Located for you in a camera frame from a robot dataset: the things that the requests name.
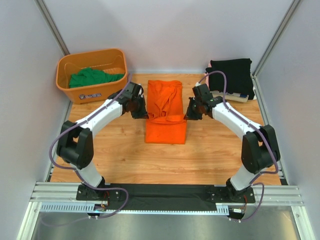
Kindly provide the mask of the orange t shirt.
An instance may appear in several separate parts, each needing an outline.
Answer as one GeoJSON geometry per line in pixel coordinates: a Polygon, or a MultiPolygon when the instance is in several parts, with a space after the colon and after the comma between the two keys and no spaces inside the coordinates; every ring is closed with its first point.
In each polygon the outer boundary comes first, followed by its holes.
{"type": "Polygon", "coordinates": [[[182,93],[180,81],[148,81],[146,143],[183,145],[186,142],[182,93]]]}

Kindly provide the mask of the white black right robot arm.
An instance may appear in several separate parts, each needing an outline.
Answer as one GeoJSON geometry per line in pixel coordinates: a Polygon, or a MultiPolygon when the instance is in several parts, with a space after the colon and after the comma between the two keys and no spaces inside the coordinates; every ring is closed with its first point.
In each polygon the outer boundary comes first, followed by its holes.
{"type": "Polygon", "coordinates": [[[275,129],[260,125],[236,111],[226,100],[214,97],[206,84],[196,83],[189,98],[186,120],[201,120],[203,115],[222,123],[241,139],[242,166],[226,182],[225,196],[231,202],[242,198],[244,192],[261,175],[279,172],[281,158],[275,129]]]}

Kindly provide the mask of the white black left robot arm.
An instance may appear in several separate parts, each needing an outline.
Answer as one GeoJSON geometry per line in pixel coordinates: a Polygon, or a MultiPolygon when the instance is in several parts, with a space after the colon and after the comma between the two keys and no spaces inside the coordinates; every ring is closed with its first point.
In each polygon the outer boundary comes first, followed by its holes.
{"type": "Polygon", "coordinates": [[[81,184],[77,200],[105,200],[108,187],[98,173],[94,157],[94,138],[111,121],[130,113],[133,119],[147,119],[144,90],[140,84],[128,82],[124,89],[111,94],[95,111],[82,119],[66,121],[56,153],[75,171],[81,184]]]}

